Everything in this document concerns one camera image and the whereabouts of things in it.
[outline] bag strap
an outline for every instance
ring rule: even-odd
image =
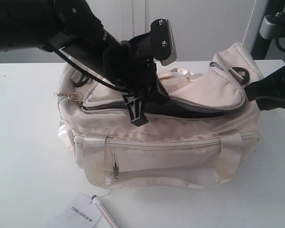
[[[169,177],[140,177],[123,181],[120,184],[107,186],[104,175],[106,136],[87,134],[83,144],[84,169],[88,181],[105,189],[143,186],[178,186],[201,189],[229,181],[237,170],[241,160],[242,136],[238,131],[220,134],[221,152],[214,168],[213,183],[199,185],[186,180]]]

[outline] bag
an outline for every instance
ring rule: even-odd
[[[111,189],[224,183],[258,141],[260,110],[246,99],[244,87],[263,76],[242,44],[216,53],[206,74],[173,69],[158,75],[171,102],[146,107],[149,123],[136,127],[119,92],[93,80],[75,88],[70,78],[81,74],[66,65],[59,134],[91,184]]]

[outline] black cable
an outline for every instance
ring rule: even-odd
[[[23,30],[32,32],[30,28],[21,25],[20,23],[18,23],[17,21],[12,21],[10,19],[2,19],[0,18],[0,20],[3,20],[11,25],[15,25],[18,26],[20,28],[22,28]],[[60,58],[62,58],[64,61],[66,61],[69,65],[71,65],[73,68],[75,68],[76,70],[78,70],[80,73],[83,74],[83,76],[89,76],[92,80],[99,82],[100,84],[103,84],[104,86],[118,91],[118,92],[123,92],[123,93],[128,93],[129,90],[125,89],[125,88],[117,88],[109,83],[104,82],[103,80],[101,80],[100,78],[90,74],[89,72],[87,72],[86,70],[82,69],[80,66],[78,66],[76,63],[74,63],[72,60],[70,60],[67,56],[65,56],[61,51],[59,51],[57,48],[55,48],[53,45],[51,45],[50,43],[48,43],[47,41],[42,40],[39,36],[36,36],[37,38],[40,39],[40,41],[42,43],[44,43],[45,46],[47,46],[48,48],[50,48],[54,53],[56,53]]]
[[[280,38],[275,39],[275,45],[276,45],[277,49],[279,49],[280,51],[285,53],[285,48],[283,48],[280,44]]]

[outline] table surface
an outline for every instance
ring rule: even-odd
[[[178,62],[194,73],[209,62]],[[257,61],[265,76],[284,65]],[[0,64],[0,228],[35,228],[80,192],[104,195],[57,136],[53,94],[64,64]],[[285,228],[285,110],[263,112],[262,140],[226,184],[147,187],[103,197],[121,228]],[[108,227],[102,218],[98,228]]]

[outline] paper tag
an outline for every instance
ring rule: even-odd
[[[64,212],[49,221],[44,228],[93,228],[101,218],[101,213],[90,202],[90,197],[79,194]]]

